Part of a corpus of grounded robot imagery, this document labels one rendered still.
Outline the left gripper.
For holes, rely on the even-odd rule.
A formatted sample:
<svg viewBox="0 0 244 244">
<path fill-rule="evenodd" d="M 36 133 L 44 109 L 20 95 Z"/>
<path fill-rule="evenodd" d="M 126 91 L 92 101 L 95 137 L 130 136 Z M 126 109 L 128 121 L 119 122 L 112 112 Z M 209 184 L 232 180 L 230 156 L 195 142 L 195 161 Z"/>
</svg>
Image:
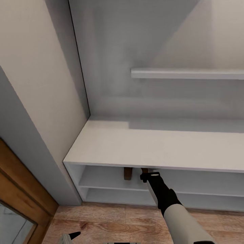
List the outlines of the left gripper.
<svg viewBox="0 0 244 244">
<path fill-rule="evenodd" d="M 79 231 L 79 232 L 75 232 L 75 233 L 71 233 L 71 234 L 69 234 L 70 235 L 70 238 L 71 239 L 74 239 L 74 238 L 76 238 L 78 235 L 80 235 L 81 234 L 81 232 Z"/>
</svg>

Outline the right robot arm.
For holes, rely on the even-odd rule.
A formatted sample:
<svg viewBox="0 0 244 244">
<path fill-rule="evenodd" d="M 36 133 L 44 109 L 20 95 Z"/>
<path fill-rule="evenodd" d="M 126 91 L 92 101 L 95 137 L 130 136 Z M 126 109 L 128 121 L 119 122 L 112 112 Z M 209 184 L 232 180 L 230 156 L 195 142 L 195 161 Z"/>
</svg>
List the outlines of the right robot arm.
<svg viewBox="0 0 244 244">
<path fill-rule="evenodd" d="M 179 202 L 175 192 L 164 184 L 156 168 L 148 168 L 148 173 L 140 179 L 147 187 L 157 207 L 166 221 L 174 244 L 218 244 L 209 233 L 189 214 Z"/>
</svg>

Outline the sandal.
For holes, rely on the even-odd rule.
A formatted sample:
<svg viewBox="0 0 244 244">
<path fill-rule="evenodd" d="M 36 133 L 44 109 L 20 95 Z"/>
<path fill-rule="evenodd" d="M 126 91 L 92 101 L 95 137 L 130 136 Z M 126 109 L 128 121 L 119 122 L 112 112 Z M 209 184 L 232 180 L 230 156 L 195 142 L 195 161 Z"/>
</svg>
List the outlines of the sandal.
<svg viewBox="0 0 244 244">
<path fill-rule="evenodd" d="M 124 168 L 124 179 L 127 181 L 130 181 L 131 176 L 132 176 L 132 167 L 125 167 Z"/>
<path fill-rule="evenodd" d="M 142 168 L 143 174 L 148 173 L 148 168 Z"/>
</svg>

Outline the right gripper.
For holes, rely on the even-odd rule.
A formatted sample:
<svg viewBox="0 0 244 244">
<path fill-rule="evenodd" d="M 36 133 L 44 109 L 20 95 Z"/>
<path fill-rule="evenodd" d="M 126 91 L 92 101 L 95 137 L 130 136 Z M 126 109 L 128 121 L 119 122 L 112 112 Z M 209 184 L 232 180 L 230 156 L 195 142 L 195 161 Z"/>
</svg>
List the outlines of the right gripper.
<svg viewBox="0 0 244 244">
<path fill-rule="evenodd" d="M 140 179 L 143 180 L 144 183 L 146 183 L 147 180 L 149 179 L 148 177 L 150 174 L 159 174 L 160 175 L 159 172 L 150 172 L 150 173 L 141 174 Z"/>
</svg>

